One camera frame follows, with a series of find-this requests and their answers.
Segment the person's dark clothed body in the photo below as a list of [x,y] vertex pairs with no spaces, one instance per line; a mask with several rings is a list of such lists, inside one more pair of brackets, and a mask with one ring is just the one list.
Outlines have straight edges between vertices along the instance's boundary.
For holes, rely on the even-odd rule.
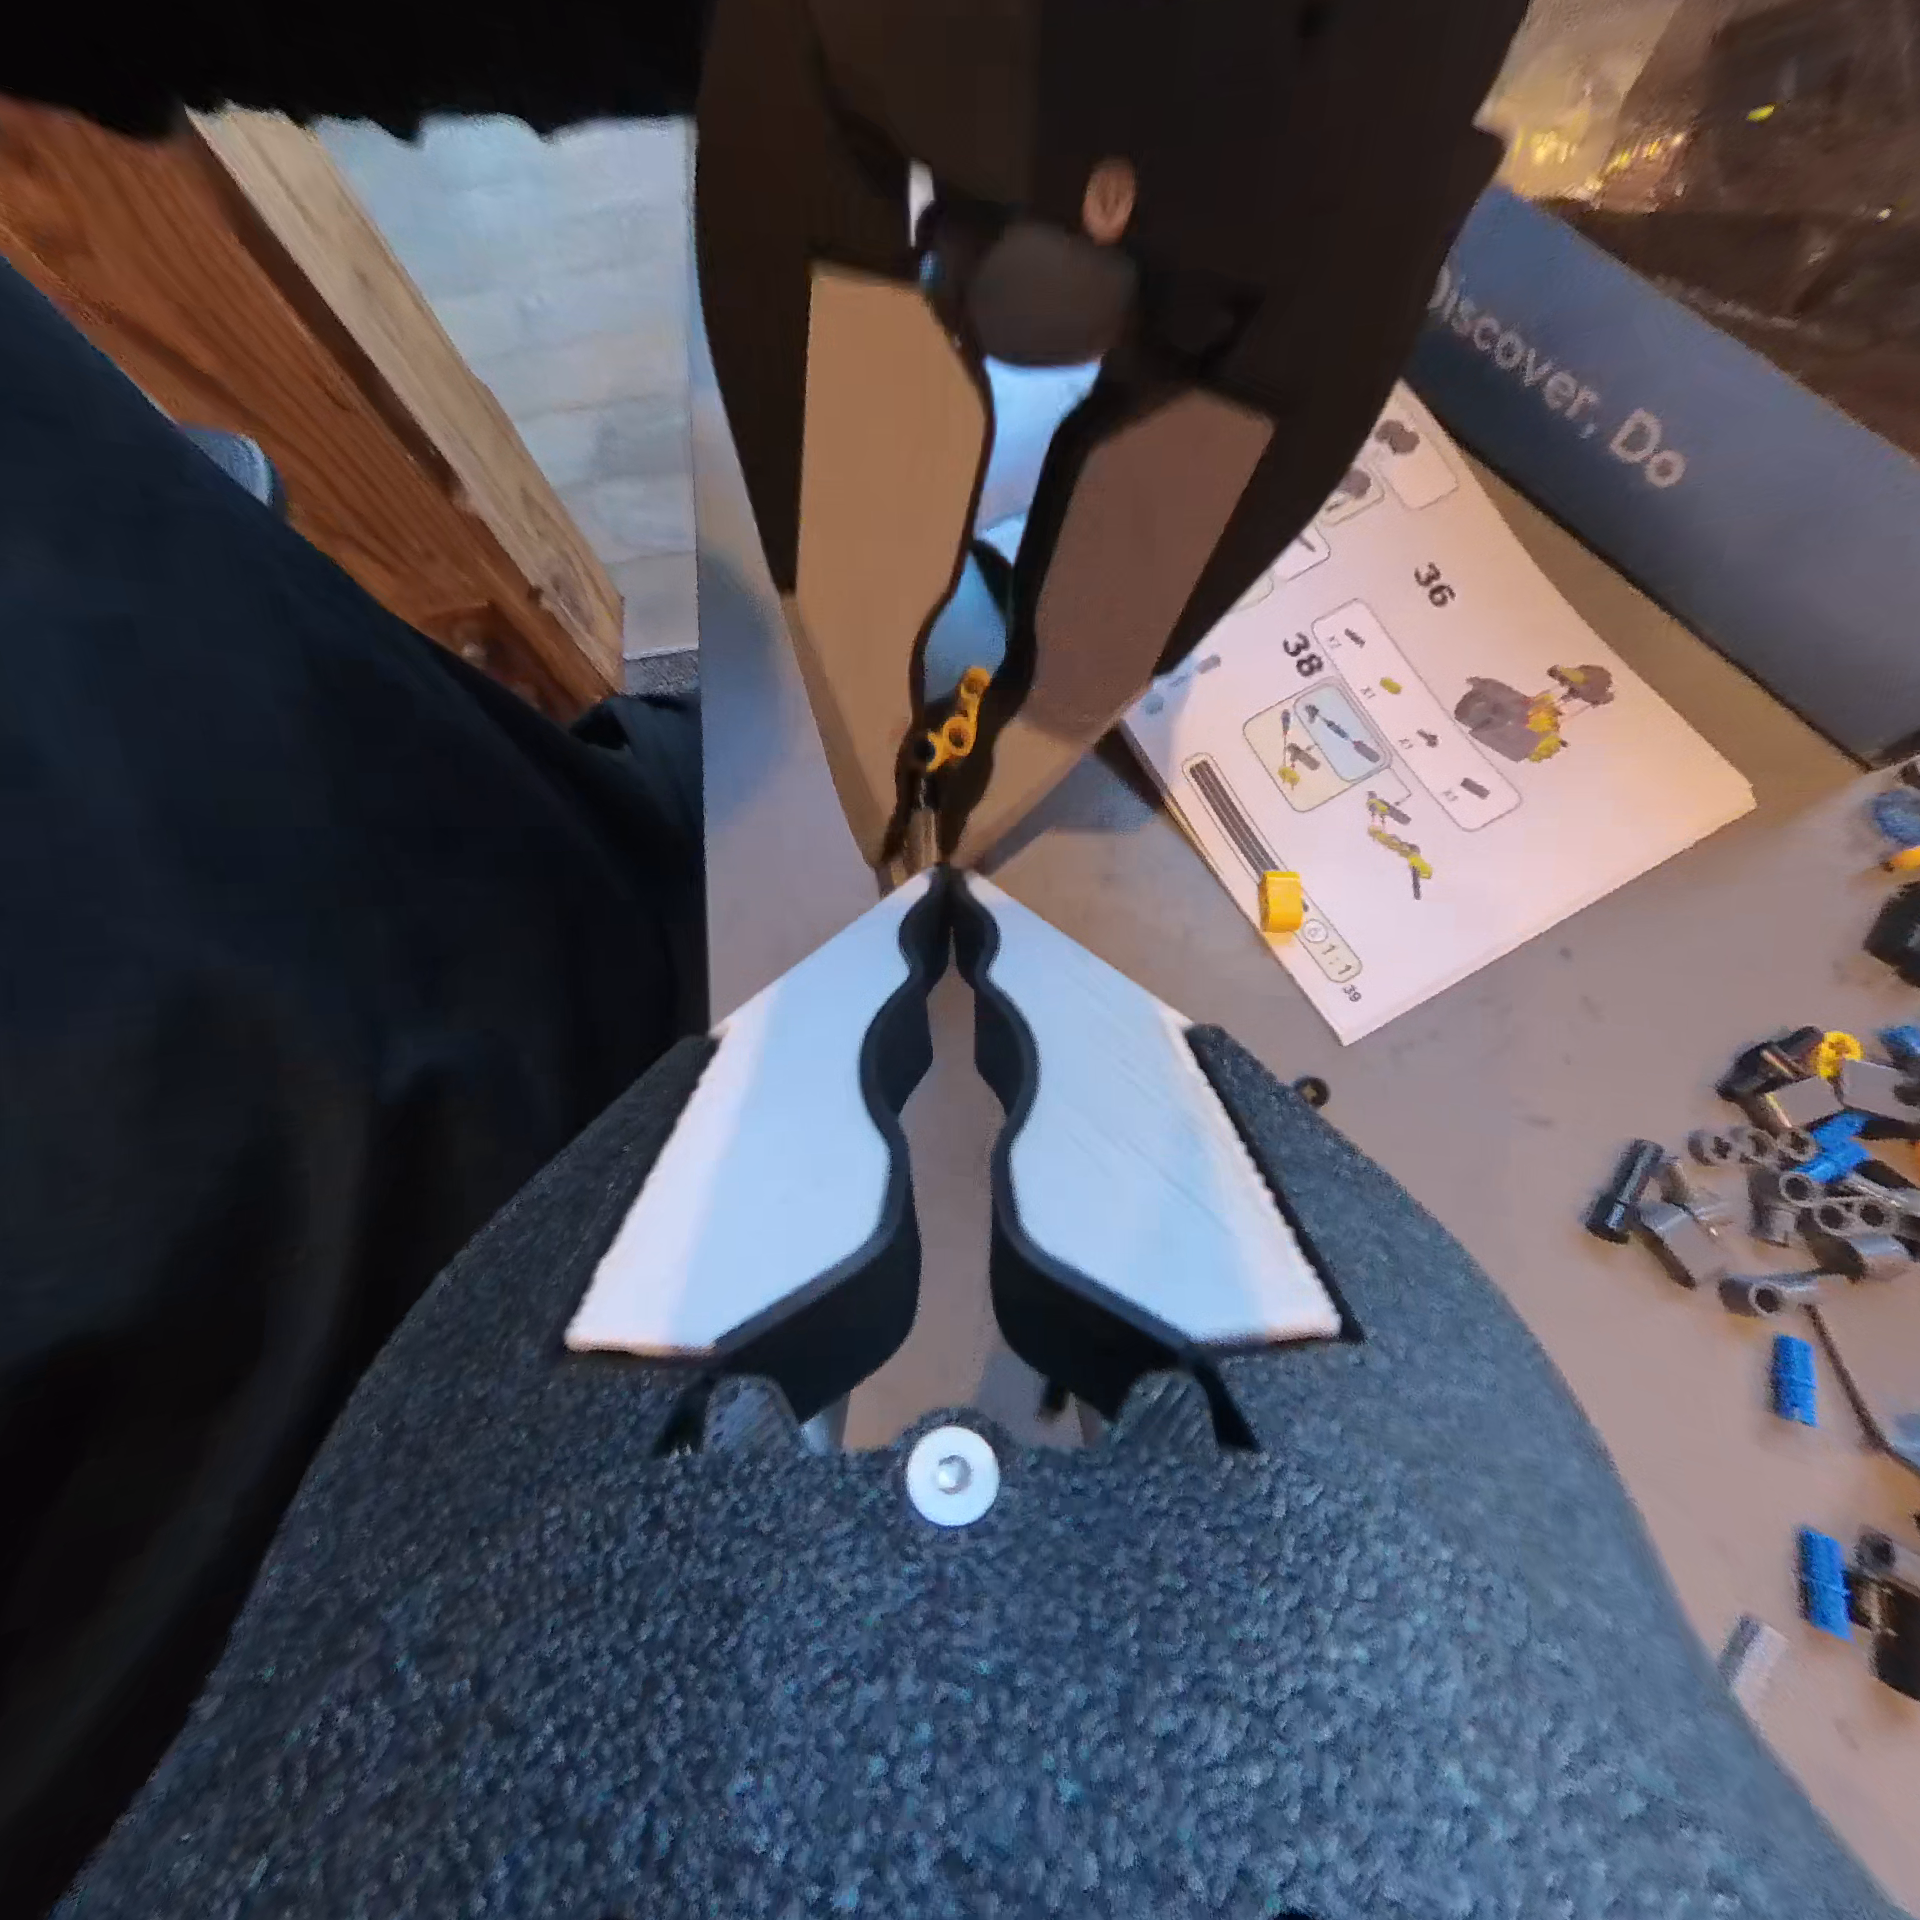
[[5,1915],[420,1292],[703,1025],[700,692],[542,716],[5,270]]

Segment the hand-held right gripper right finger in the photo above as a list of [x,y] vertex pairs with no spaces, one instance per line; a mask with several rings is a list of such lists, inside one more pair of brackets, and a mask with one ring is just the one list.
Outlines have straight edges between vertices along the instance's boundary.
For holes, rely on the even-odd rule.
[[956,882],[999,1102],[990,1278],[1022,1357],[1216,1357],[1342,1313],[1196,1059],[1189,1020],[1037,913]]

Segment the pile of small brick pieces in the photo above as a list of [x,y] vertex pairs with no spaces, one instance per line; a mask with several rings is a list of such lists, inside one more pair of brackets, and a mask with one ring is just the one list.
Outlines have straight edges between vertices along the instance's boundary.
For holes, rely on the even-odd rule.
[[[1862,953],[1916,993],[1916,758],[1865,804],[1881,870],[1901,881],[1862,938]],[[1916,1479],[1917,1037],[1913,1020],[1871,1039],[1791,1026],[1742,1049],[1713,1095],[1735,1110],[1673,1151],[1630,1139],[1580,1228],[1639,1241],[1668,1279],[1702,1290],[1749,1323],[1767,1323],[1767,1410],[1820,1427],[1831,1375],[1871,1452]],[[1742,1267],[1742,1255],[1797,1265]],[[1799,1615],[1833,1642],[1859,1642],[1888,1692],[1917,1698],[1913,1538],[1862,1525],[1851,1545],[1799,1527]]]

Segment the small yellow axle assembly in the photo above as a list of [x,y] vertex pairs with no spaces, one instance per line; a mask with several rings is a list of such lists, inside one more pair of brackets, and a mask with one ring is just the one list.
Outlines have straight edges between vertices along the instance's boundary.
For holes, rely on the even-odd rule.
[[887,833],[880,882],[887,892],[934,868],[943,858],[943,789],[974,754],[979,714],[991,689],[991,670],[969,666],[950,694],[919,719],[897,756],[897,809]]

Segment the wooden stool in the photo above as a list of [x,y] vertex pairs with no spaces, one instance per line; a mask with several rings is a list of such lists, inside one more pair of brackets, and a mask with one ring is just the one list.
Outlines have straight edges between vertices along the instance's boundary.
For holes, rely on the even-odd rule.
[[163,139],[3,102],[5,260],[169,415],[259,443],[294,527],[550,717],[623,685],[621,598],[312,133]]

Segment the crumpled clear plastic bags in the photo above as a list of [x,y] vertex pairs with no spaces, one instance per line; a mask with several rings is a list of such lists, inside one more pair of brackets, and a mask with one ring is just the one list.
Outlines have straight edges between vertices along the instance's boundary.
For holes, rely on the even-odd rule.
[[1917,454],[1917,4],[1535,3],[1500,183]]

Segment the instruction booklet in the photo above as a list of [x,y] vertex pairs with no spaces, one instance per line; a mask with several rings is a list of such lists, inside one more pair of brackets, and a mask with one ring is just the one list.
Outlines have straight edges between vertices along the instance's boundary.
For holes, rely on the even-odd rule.
[[[1342,1044],[1755,804],[1403,383],[1324,510],[1119,730]],[[1303,877],[1289,939],[1257,923],[1269,868]]]

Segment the person's left forearm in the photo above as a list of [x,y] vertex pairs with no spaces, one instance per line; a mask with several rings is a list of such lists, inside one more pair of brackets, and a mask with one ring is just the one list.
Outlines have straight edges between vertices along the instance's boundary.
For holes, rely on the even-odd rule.
[[190,111],[510,117],[539,134],[688,117],[703,3],[5,3],[3,94],[121,138]]

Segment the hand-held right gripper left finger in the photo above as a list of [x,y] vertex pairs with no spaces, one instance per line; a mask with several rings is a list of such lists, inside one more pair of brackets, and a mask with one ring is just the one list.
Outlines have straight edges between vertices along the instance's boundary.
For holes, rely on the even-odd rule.
[[726,1361],[919,1255],[903,1114],[931,1065],[949,885],[925,870],[745,999],[600,1255],[571,1353]]

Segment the dark blue cardboard box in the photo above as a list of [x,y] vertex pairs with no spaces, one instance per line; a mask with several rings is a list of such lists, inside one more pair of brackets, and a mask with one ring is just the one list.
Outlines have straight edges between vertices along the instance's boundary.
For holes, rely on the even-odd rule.
[[1487,188],[1408,380],[1439,425],[1865,766],[1916,756],[1916,460]]

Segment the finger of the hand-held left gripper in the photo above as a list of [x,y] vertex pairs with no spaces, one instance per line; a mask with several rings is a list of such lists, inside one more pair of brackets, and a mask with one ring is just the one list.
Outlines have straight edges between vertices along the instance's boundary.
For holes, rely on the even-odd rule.
[[1093,437],[1083,407],[1046,452],[1023,524],[1006,652],[949,862],[979,868],[1135,703],[1201,583],[1273,422],[1173,393]]
[[990,439],[984,375],[917,286],[814,270],[783,626],[831,791],[877,873],[904,852],[925,641],[959,581]]

